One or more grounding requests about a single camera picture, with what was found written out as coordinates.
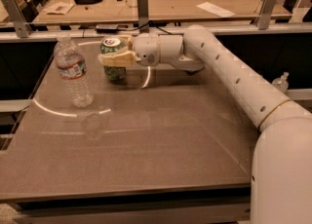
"plastic bottle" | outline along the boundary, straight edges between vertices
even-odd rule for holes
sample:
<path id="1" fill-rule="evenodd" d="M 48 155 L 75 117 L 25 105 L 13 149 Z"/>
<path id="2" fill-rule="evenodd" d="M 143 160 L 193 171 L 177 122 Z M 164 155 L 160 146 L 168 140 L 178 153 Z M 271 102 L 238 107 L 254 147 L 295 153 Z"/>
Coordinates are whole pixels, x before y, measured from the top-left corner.
<path id="1" fill-rule="evenodd" d="M 272 81 L 272 85 L 276 87 L 278 90 L 280 90 L 282 93 L 284 93 L 289 87 L 289 83 L 287 81 L 289 75 L 290 74 L 288 72 L 284 72 L 281 78 L 277 78 Z"/>
<path id="2" fill-rule="evenodd" d="M 85 107 L 94 100 L 87 75 L 85 58 L 81 48 L 69 35 L 58 37 L 54 49 L 58 73 L 69 91 L 73 105 Z"/>

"metal post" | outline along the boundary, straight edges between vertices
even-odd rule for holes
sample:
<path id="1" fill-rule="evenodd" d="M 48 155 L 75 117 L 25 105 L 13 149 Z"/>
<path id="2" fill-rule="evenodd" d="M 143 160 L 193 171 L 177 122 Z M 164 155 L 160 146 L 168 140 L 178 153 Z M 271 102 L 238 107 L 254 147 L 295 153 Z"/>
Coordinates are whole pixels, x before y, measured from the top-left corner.
<path id="1" fill-rule="evenodd" d="M 27 38 L 31 33 L 31 28 L 27 24 L 23 14 L 16 0 L 1 0 L 6 8 L 11 21 L 13 22 L 14 29 L 20 38 Z"/>
<path id="2" fill-rule="evenodd" d="M 263 0 L 260 15 L 254 21 L 259 30 L 264 30 L 269 27 L 275 3 L 276 0 Z"/>
<path id="3" fill-rule="evenodd" d="M 137 0 L 137 16 L 139 32 L 149 31 L 148 0 Z"/>

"soda can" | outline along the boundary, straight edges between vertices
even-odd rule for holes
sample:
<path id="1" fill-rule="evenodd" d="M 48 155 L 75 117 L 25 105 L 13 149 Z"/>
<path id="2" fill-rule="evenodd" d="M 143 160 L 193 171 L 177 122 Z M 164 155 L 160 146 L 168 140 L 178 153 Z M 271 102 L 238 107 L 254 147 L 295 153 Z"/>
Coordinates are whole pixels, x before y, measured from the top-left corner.
<path id="1" fill-rule="evenodd" d="M 125 42 L 118 36 L 106 36 L 101 40 L 100 51 L 102 54 L 116 54 L 125 47 Z M 125 67 L 104 65 L 106 77 L 111 81 L 121 80 L 126 77 Z"/>

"water bottle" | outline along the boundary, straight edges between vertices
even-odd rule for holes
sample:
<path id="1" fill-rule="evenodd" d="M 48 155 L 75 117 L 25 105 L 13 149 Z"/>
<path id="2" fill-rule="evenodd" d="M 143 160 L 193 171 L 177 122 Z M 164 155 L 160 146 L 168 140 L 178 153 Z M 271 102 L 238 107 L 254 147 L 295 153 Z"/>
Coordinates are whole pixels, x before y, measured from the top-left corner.
<path id="1" fill-rule="evenodd" d="M 69 35 L 59 36 L 54 49 L 58 73 L 69 91 L 73 105 L 85 107 L 94 100 L 81 48 Z"/>
<path id="2" fill-rule="evenodd" d="M 290 74 L 288 72 L 284 72 L 281 78 L 277 78 L 272 81 L 272 85 L 276 87 L 278 90 L 280 90 L 282 93 L 284 93 L 289 87 L 289 83 L 287 81 L 289 75 Z"/>

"table top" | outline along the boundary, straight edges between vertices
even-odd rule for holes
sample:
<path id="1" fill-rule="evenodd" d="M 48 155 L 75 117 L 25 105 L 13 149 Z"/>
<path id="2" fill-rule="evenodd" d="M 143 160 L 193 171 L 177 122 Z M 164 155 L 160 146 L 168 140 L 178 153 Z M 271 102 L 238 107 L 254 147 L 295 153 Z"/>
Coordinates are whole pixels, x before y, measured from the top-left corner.
<path id="1" fill-rule="evenodd" d="M 75 4 L 74 0 L 50 0 L 45 8 L 57 2 Z M 219 17 L 197 7 L 209 2 L 235 15 L 227 18 Z M 246 19 L 253 20 L 261 8 L 260 0 L 148 0 L 149 18 L 154 21 L 196 21 Z M 47 15 L 42 12 L 35 19 L 41 22 L 73 22 L 73 21 L 107 21 L 135 22 L 137 21 L 137 0 L 103 0 L 94 5 L 75 5 L 65 16 Z M 273 10 L 273 19 L 289 19 L 292 16 L 281 5 Z"/>
<path id="2" fill-rule="evenodd" d="M 6 151 L 0 202 L 250 185 L 257 131 L 205 67 L 127 68 L 109 82 L 81 39 L 95 101 L 69 102 L 52 63 Z"/>

